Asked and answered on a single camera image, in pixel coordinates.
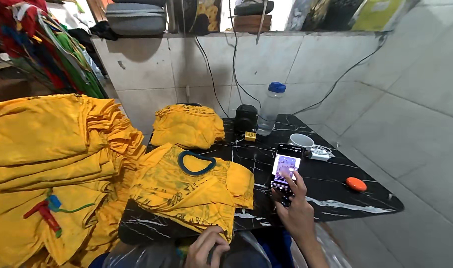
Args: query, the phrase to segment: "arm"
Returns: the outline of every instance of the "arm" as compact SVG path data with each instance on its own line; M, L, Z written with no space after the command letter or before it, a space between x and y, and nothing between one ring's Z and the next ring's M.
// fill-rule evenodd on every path
M278 216L284 227L296 241L301 253L310 268L329 268L322 252L321 245L316 239L314 229L314 209L306 201L307 188L303 178L294 172L296 183L288 174L282 174L287 180L294 197L290 197L291 205L285 208L277 202L278 193L272 188Z

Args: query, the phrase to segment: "black speaker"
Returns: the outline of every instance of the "black speaker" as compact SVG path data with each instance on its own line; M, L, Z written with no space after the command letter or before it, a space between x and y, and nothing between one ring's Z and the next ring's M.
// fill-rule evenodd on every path
M258 122L258 110L248 104L242 104L236 109L235 131L236 132L256 132Z

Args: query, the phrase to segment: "plastic water bottle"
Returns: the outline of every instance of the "plastic water bottle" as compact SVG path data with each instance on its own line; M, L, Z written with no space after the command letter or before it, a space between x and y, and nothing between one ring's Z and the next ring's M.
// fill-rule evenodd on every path
M256 134L268 136L271 134L279 112L279 102L284 95L286 86L280 82L272 82L268 87L268 96L263 102L258 117L258 130Z

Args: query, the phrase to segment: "gray case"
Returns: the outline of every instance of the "gray case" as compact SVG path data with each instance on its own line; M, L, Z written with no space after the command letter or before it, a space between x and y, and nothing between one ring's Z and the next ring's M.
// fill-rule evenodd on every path
M114 3L139 3L163 7L167 0L113 0Z
M109 4L106 18L112 30L120 35L161 34L167 23L161 7L138 3Z

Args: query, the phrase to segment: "black power cable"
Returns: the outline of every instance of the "black power cable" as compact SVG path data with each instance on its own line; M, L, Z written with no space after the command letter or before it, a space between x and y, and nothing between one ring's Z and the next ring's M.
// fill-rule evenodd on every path
M228 116L228 113L226 113L225 110L223 109L223 106L222 106L222 104L220 103L220 100L218 100L218 96L216 95L215 81L213 80L213 74L211 73L210 62L208 61L208 57L206 56L206 52L205 52L205 50L203 49L202 44L200 44L200 41L198 40L198 37L197 37L196 35L195 35L195 39L196 39L198 45L200 46L200 52L202 53L203 56L205 56L206 64L208 65L208 70L210 71L211 83L213 84L213 92L215 93L216 101L217 101L218 104L220 105L220 108L222 108L222 111L223 111L223 113L226 115L226 117L230 118L230 117Z
M346 72L344 72L344 74L341 75L341 77L339 77L339 79L336 80L336 82L334 83L334 85L332 86L332 88L329 90L329 92L325 95L325 97L324 97L321 101L319 101L318 103L315 103L315 104L313 104L313 105L311 105L311 106L309 106L309 107L306 107L306 108L304 108L304 109L301 109L301 110L299 110L299 111L293 113L293 115L296 115L296 114L298 114L298 113L302 113L302 112L304 112L304 111L306 111L306 110L308 110L308 109L310 109L310 108L312 108L312 107L314 107L314 106L316 106L316 105L318 105L318 104L321 104L321 103L322 103L322 102L323 102L323 101L324 101L324 100L332 93L332 91L336 88L336 85L337 85L337 83L339 82L339 80L341 80L341 79L342 79L342 78L343 78L350 70L354 69L357 65L361 64L363 61L365 61L366 59L368 59L369 57L371 57L372 55L374 55L380 48L382 48L382 47L384 46L385 41L386 41L386 37L382 36L382 37L380 37L379 40L380 40L381 42L380 42L380 45L377 47L377 49L376 49L374 52L370 53L367 57L361 59L359 62L357 62L356 64L354 64L354 65L353 65L352 67L350 67L348 70L346 70Z
M252 97L254 100L256 100L259 103L259 108L261 109L261 101L247 93L246 90L238 83L238 79L236 79L236 70L235 70L235 61L236 61L236 50L238 49L238 36L236 35L236 30L235 26L233 25L233 16L231 15L231 0L228 0L229 4L229 9L230 9L230 21L231 21L231 27L233 28L233 32L235 33L235 51L233 52L233 78L235 79L236 87L240 87L248 96Z

